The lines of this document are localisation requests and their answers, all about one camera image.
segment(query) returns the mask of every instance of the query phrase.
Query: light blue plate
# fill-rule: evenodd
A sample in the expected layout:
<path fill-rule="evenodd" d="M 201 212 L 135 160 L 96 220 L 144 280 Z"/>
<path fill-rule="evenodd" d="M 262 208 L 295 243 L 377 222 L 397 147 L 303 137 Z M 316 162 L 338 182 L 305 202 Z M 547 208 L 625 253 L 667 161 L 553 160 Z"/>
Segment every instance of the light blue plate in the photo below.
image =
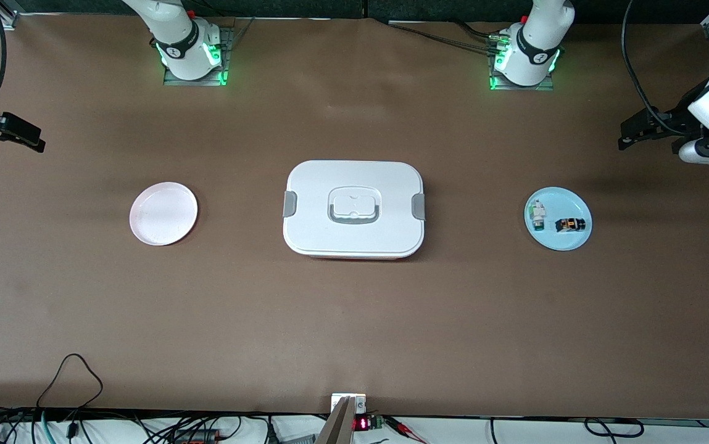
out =
<path fill-rule="evenodd" d="M 540 200 L 541 204 L 546 208 L 544 229 L 542 231 L 534 230 L 533 220 L 529 216 L 529 206 L 536 199 Z M 554 227 L 555 222 L 569 217 L 584 219 L 585 230 L 558 233 Z M 530 235 L 544 247 L 558 251 L 569 251 L 582 247 L 587 242 L 587 238 L 591 236 L 591 231 L 593 231 L 593 216 L 591 216 L 591 211 L 588 210 L 587 204 L 585 200 L 582 200 L 582 197 L 577 196 L 568 189 L 559 188 L 559 186 L 549 186 L 549 188 L 538 189 L 527 200 L 524 205 L 524 224 L 527 225 Z"/>

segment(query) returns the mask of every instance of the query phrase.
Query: container lid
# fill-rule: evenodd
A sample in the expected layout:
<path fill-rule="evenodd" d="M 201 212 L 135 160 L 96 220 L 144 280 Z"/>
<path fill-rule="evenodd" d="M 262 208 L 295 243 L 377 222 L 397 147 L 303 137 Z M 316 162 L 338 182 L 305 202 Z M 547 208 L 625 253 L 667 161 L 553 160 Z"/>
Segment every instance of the container lid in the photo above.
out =
<path fill-rule="evenodd" d="M 289 175 L 283 237 L 297 253 L 403 258 L 424 233 L 423 181 L 406 163 L 309 160 Z"/>

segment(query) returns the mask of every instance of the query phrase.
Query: white plate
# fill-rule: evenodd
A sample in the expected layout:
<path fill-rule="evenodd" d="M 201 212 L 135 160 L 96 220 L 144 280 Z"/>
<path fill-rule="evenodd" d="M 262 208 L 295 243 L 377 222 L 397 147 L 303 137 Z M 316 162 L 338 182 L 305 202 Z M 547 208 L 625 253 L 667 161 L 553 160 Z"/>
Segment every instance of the white plate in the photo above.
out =
<path fill-rule="evenodd" d="M 536 199 L 540 200 L 544 208 L 546 208 L 544 229 L 541 231 L 534 230 L 533 220 L 529 216 L 529 206 Z M 554 226 L 555 222 L 569 217 L 584 219 L 585 230 L 558 233 Z M 559 188 L 559 186 L 549 186 L 549 188 L 538 189 L 524 204 L 524 224 L 530 235 L 544 247 L 558 251 L 569 251 L 582 247 L 587 242 L 593 231 L 593 216 L 591 216 L 591 211 L 582 200 L 582 197 L 577 196 L 568 189 Z"/>
<path fill-rule="evenodd" d="M 193 229 L 198 200 L 184 185 L 163 182 L 140 193 L 129 211 L 129 227 L 135 237 L 149 245 L 178 242 Z"/>

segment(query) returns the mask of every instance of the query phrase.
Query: gray latch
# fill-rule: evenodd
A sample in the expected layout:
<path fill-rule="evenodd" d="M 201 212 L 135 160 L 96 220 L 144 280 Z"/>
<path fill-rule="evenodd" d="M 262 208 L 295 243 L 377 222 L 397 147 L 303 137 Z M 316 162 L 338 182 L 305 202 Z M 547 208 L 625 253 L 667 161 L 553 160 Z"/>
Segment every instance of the gray latch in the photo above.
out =
<path fill-rule="evenodd" d="M 412 196 L 412 216 L 415 219 L 425 220 L 425 194 L 418 193 Z"/>
<path fill-rule="evenodd" d="M 297 193 L 286 191 L 283 197 L 283 217 L 290 217 L 297 213 Z"/>

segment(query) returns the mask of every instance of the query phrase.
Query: small toy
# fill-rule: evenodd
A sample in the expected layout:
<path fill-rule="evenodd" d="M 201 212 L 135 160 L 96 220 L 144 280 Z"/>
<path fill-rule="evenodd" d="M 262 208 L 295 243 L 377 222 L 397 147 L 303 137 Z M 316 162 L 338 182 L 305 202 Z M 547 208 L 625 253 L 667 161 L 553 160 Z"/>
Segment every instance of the small toy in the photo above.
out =
<path fill-rule="evenodd" d="M 566 233 L 568 231 L 585 231 L 587 224 L 584 219 L 560 219 L 554 224 L 558 233 Z"/>
<path fill-rule="evenodd" d="M 540 200 L 535 199 L 532 205 L 528 208 L 529 217 L 533 220 L 533 229 L 542 231 L 544 229 L 544 217 L 546 216 L 546 208 Z"/>

